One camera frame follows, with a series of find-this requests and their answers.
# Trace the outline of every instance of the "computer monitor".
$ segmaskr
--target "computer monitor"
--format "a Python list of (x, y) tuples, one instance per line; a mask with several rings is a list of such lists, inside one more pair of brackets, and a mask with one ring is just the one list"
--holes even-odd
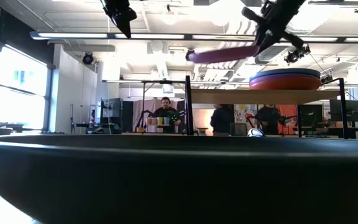
[(303, 127), (316, 127), (323, 122), (323, 106), (301, 105), (301, 120)]
[[(329, 110), (331, 113), (331, 121), (342, 121), (342, 107), (340, 100), (330, 100), (329, 101)], [(358, 101), (356, 100), (346, 100), (346, 111), (357, 111), (358, 110)], [(347, 116), (347, 121), (358, 122), (358, 114), (352, 114)]]

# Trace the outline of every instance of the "stacked discs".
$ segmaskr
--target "stacked discs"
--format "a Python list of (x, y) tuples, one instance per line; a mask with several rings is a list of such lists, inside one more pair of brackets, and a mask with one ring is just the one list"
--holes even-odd
[(251, 90), (317, 90), (320, 85), (320, 72), (307, 68), (259, 72), (249, 82)]

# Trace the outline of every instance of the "man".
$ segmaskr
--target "man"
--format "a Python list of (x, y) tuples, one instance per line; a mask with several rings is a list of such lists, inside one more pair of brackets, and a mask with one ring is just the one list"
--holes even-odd
[(216, 108), (211, 117), (210, 125), (214, 128), (214, 136), (229, 136), (230, 124), (234, 123), (234, 115), (228, 105), (214, 105)]
[(161, 99), (161, 108), (154, 112), (154, 117), (170, 118), (169, 126), (163, 127), (164, 133), (175, 133), (175, 126), (180, 124), (180, 116), (177, 110), (171, 107), (171, 100), (168, 97)]
[(265, 105), (258, 110), (255, 117), (262, 122), (262, 131), (265, 134), (278, 134), (278, 120), (281, 114), (274, 105)]

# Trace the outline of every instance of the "ceiling beam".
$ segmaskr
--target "ceiling beam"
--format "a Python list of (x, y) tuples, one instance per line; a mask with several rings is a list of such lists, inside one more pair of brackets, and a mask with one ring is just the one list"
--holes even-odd
[(115, 52), (116, 47), (114, 45), (107, 45), (107, 44), (89, 44), (89, 45), (71, 45), (70, 47), (68, 44), (64, 45), (65, 51), (75, 51), (75, 52)]

